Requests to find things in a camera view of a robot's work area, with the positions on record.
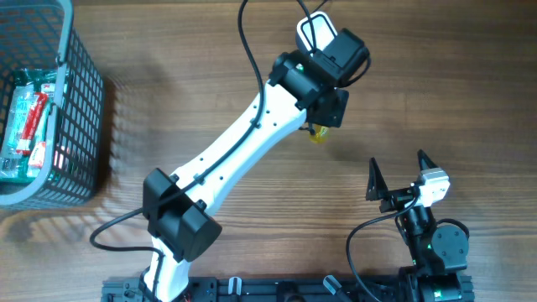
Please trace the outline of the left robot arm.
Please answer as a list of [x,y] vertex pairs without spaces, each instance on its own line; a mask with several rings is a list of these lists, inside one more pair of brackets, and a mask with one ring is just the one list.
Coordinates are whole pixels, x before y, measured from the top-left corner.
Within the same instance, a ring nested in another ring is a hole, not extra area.
[[152,301],[173,301],[189,283],[190,265],[217,239],[214,220],[234,185],[280,140],[305,126],[312,134],[341,126],[358,69],[371,58],[348,29],[312,54],[295,50],[274,62],[250,107],[202,154],[172,175],[143,182],[143,216],[155,252],[143,276]]

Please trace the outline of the green 3M gloves package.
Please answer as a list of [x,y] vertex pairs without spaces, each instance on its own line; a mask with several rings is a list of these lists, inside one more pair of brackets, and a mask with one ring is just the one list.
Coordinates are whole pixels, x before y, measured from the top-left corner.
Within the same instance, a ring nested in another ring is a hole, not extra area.
[[44,166],[46,133],[55,99],[55,70],[16,70],[10,93],[6,137],[1,147],[1,181],[29,184]]

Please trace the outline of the yellow oil bottle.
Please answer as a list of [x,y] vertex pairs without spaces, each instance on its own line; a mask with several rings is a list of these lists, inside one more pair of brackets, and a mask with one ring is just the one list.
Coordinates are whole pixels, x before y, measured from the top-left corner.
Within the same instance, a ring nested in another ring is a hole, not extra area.
[[318,124],[313,124],[311,127],[310,141],[312,143],[325,143],[329,136],[329,128]]

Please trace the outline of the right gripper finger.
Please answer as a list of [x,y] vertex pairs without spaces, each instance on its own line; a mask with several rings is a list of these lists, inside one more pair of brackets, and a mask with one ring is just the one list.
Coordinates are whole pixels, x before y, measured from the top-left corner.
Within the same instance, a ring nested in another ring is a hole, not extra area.
[[421,171],[428,169],[436,169],[437,165],[430,159],[423,149],[417,152],[418,163]]
[[388,194],[388,187],[375,158],[369,160],[368,185],[365,195],[366,200],[382,200]]

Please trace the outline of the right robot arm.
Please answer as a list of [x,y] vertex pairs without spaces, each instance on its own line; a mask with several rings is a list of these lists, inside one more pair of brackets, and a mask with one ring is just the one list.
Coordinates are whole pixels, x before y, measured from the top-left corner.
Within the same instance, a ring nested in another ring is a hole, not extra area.
[[417,153],[420,173],[407,188],[387,187],[376,159],[369,160],[367,200],[378,200],[382,213],[395,212],[395,224],[409,249],[413,264],[399,270],[397,301],[473,301],[467,269],[470,232],[451,218],[435,219],[431,207],[450,188],[448,174],[423,150]]

